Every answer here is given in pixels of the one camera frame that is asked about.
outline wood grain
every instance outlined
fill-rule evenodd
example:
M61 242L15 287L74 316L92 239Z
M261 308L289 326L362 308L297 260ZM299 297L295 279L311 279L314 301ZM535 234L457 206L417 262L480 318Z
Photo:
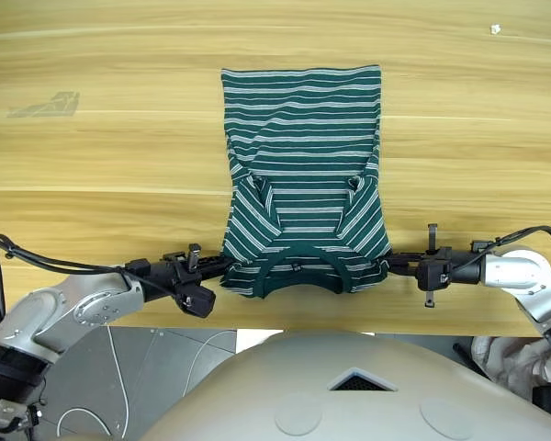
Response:
M502 32L491 35L489 26ZM220 248L231 181L219 69L383 72L381 196L399 251L551 224L551 0L0 1L0 232L98 264ZM80 94L72 117L8 118ZM551 243L527 245L551 257ZM8 303L58 275L5 263ZM451 287L424 309L412 280L355 295L218 293L205 321L170 300L139 326L531 335L503 292Z

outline floor tile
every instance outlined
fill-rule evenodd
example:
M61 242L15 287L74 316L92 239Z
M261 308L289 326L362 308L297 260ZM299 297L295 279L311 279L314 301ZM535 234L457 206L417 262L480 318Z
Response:
M212 335L220 333L222 331L227 331L225 329L201 329L201 328L184 328L184 329L174 329L168 328L167 331L174 334L183 335L184 337L192 338L199 341L200 343L206 342ZM226 351L235 352L235 342L237 340L237 334L226 333L219 335L216 338L213 338L208 344Z
M139 439L182 397L188 371L200 346L199 341L174 333L155 335L131 398L129 441ZM231 355L229 351L206 345L192 371L191 386Z
M146 348L141 351L144 356ZM118 352L126 353L120 347ZM124 401L106 328L88 334L51 368L45 397L43 414L52 423L67 409L84 407L96 413L113 434L118 433L125 420ZM62 426L81 434L102 433L100 425L84 413L70 413Z

